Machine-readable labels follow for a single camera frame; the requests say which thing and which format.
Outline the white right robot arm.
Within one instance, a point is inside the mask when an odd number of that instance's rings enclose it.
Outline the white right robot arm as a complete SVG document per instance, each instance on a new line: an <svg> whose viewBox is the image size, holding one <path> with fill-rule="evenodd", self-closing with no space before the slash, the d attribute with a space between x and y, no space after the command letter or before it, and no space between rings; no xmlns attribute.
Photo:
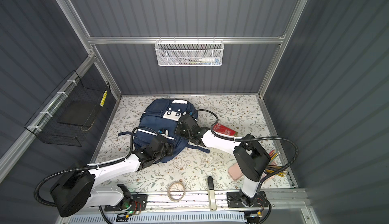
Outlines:
<svg viewBox="0 0 389 224"><path fill-rule="evenodd" d="M178 119L176 134L197 146L214 148L235 157L244 175L240 189L241 202L246 207L253 206L264 182L264 172L270 163L270 156L252 135L243 138L218 134L208 127L200 127L189 114Z"/></svg>

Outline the red card box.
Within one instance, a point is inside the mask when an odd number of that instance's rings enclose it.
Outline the red card box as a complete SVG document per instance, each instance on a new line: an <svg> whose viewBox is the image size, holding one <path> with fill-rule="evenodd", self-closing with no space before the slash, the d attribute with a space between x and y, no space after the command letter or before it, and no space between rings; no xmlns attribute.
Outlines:
<svg viewBox="0 0 389 224"><path fill-rule="evenodd" d="M213 126L213 130L217 133L224 134L227 136L237 136L238 135L238 133L235 130L228 128L228 127L222 125L221 123L215 124Z"/></svg>

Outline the navy blue student backpack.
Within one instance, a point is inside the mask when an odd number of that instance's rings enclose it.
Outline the navy blue student backpack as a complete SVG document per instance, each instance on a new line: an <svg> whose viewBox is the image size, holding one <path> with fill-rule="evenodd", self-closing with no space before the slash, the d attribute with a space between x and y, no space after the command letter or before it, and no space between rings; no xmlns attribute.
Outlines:
<svg viewBox="0 0 389 224"><path fill-rule="evenodd" d="M134 128L132 132L125 131L118 134L118 136L131 135L130 144L135 146L135 150L130 155L135 154L139 158L140 169L148 167L143 166L147 157L143 147L149 145L151 140L158 135L166 137L168 143L173 147L173 155L164 157L160 161L162 163L172 160L185 148L210 153L208 149L175 135L178 119L185 114L193 116L197 121L198 112L192 103L179 99L156 99L143 112L138 127Z"/></svg>

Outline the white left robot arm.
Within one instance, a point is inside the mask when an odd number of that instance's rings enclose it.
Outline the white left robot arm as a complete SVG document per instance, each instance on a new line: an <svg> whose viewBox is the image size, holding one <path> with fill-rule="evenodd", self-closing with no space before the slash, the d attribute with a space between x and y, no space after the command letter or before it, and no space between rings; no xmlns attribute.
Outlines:
<svg viewBox="0 0 389 224"><path fill-rule="evenodd" d="M133 197L124 184L118 184L109 190L98 186L125 173L137 172L160 162L166 156L173 155L170 137L157 135L129 157L93 165L92 169L64 173L52 187L51 195L61 217L71 216L85 207L118 206L128 211L136 207Z"/></svg>

